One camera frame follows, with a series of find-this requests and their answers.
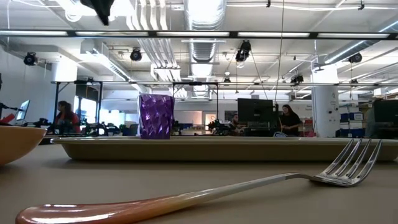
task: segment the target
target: fork tines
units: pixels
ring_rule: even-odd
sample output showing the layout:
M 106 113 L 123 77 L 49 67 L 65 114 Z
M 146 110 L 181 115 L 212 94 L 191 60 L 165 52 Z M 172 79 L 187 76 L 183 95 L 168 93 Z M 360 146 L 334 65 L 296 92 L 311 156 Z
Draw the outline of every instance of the fork tines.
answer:
M 355 147 L 351 149 L 351 145 L 353 144 L 353 142 L 354 139 L 351 139 L 349 143 L 344 147 L 342 152 L 337 156 L 337 158 L 322 173 L 318 174 L 317 176 L 321 178 L 327 177 L 329 179 L 344 180 L 347 186 L 356 185 L 360 183 L 363 179 L 365 179 L 373 168 L 373 165 L 376 163 L 377 157 L 381 150 L 382 140 L 378 141 L 367 163 L 364 165 L 363 169 L 358 175 L 355 175 L 355 173 L 361 165 L 372 140 L 368 139 L 368 142 L 361 150 L 361 153 L 359 154 L 355 163 L 351 166 L 350 169 L 348 169 L 348 171 L 345 172 L 345 170 L 353 160 L 353 157 L 357 154 L 358 149 L 361 146 L 362 139 L 359 139 Z M 345 158 L 347 153 L 349 153 L 349 155 L 347 156 L 346 160 L 340 165 L 340 162 L 343 160 L 343 158 Z

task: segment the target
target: tray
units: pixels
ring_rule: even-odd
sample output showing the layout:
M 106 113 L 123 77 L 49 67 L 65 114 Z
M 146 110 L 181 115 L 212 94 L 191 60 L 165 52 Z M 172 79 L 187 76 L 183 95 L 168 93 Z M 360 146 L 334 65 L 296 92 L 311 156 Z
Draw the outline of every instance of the tray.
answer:
M 172 137 L 142 140 L 139 137 L 53 139 L 72 159 L 101 161 L 332 161 L 349 139 Z M 373 139 L 373 148 L 377 139 Z M 398 141 L 383 140 L 379 161 L 398 157 Z

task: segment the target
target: computer monitor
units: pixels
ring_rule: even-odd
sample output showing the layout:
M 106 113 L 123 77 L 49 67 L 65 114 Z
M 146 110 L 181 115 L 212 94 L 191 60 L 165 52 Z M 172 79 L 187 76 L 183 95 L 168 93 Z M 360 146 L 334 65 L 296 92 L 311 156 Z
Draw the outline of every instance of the computer monitor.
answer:
M 398 100 L 381 100 L 374 103 L 374 120 L 398 124 Z
M 25 120 L 26 112 L 27 112 L 27 109 L 29 107 L 29 103 L 30 103 L 30 100 L 27 100 L 27 101 L 25 101 L 25 102 L 23 102 L 21 104 L 21 106 L 19 107 L 19 111 L 18 111 L 17 117 L 16 117 L 17 121 Z
M 276 118 L 272 100 L 238 99 L 239 122 L 273 123 Z

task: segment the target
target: metal fork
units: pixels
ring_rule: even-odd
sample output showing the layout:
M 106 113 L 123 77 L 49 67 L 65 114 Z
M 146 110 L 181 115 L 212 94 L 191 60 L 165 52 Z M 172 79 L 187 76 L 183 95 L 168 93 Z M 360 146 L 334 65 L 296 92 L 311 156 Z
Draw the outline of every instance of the metal fork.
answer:
M 351 150 L 353 141 L 354 139 L 345 146 L 343 151 L 324 171 L 316 176 L 299 173 L 280 174 L 214 189 L 133 202 L 92 205 L 42 205 L 21 211 L 16 218 L 16 223 L 135 223 L 227 195 L 294 178 L 304 178 L 342 187 L 353 187 L 360 184 L 368 176 L 376 163 L 382 146 L 382 141 L 379 140 L 363 169 L 358 175 L 355 175 L 365 157 L 365 153 L 368 151 L 371 140 L 368 140 L 355 163 L 346 171 L 362 143 L 362 139 L 360 139 Z M 340 165 L 347 153 L 349 153 L 348 157 Z

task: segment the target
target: black shirt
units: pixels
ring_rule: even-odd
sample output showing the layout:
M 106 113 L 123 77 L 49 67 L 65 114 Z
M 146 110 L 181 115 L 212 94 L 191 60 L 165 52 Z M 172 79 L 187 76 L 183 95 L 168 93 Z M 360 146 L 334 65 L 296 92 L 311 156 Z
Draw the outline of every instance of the black shirt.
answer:
M 301 120 L 297 114 L 282 115 L 280 117 L 280 122 L 282 125 L 291 127 L 296 124 L 301 124 Z M 299 128 L 292 128 L 289 130 L 283 129 L 283 133 L 287 135 L 299 136 Z

